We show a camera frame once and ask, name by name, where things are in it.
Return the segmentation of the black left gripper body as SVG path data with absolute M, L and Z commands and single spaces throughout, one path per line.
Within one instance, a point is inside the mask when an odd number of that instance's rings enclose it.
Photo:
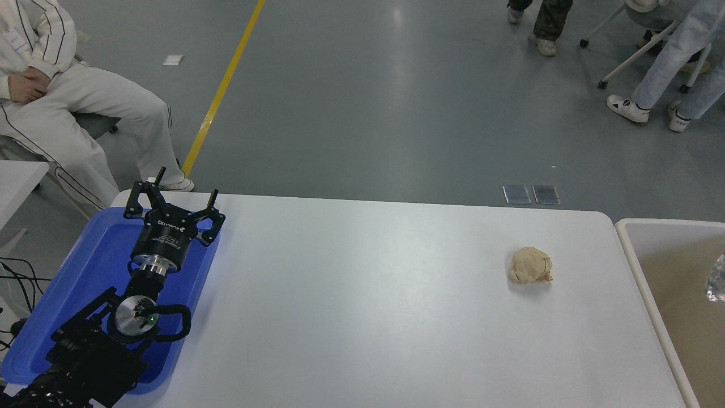
M 141 265 L 153 257 L 161 257 L 174 268 L 181 268 L 197 225 L 186 209 L 152 209 L 143 214 L 143 228 L 138 236 L 131 259 Z

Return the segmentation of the person's hand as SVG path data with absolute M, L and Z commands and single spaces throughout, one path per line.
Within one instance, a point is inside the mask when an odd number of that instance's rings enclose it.
M 28 104 L 46 95 L 51 78 L 31 66 L 24 72 L 13 73 L 7 82 L 8 98 L 15 103 Z

